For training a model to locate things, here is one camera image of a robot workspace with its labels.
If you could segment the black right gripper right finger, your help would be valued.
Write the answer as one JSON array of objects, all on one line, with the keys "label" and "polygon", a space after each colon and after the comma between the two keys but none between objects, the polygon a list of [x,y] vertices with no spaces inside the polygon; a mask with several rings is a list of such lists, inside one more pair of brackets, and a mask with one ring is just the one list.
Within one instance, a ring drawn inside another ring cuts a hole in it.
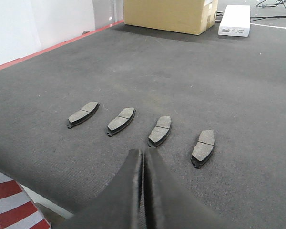
[{"label": "black right gripper right finger", "polygon": [[144,205],[149,229],[227,229],[228,223],[178,183],[155,148],[144,152]]}]

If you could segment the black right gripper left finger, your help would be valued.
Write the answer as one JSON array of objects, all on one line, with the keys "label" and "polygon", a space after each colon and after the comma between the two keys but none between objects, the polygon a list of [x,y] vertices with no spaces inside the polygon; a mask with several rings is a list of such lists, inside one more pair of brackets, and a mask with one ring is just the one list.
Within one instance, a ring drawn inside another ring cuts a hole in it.
[{"label": "black right gripper left finger", "polygon": [[132,149],[108,186],[63,229],[138,229],[143,154]]}]

